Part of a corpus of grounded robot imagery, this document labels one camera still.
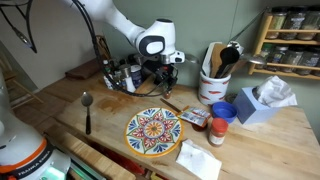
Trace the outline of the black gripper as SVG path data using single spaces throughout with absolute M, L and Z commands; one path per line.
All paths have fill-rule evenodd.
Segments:
M 156 85 L 160 83 L 175 85 L 177 82 L 177 76 L 173 74 L 174 66 L 172 64 L 165 65 L 159 61 L 147 60 L 143 67 L 155 75 L 154 83 Z

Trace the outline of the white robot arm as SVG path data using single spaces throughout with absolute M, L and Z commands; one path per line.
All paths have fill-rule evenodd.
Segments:
M 157 19 L 145 29 L 125 17 L 112 0 L 62 1 L 80 11 L 92 38 L 96 37 L 92 22 L 102 21 L 121 32 L 145 57 L 158 55 L 163 65 L 185 61 L 185 54 L 175 47 L 175 25 L 168 19 Z M 6 83 L 1 81 L 0 86 L 1 180 L 57 180 L 65 177 L 71 158 L 12 113 Z

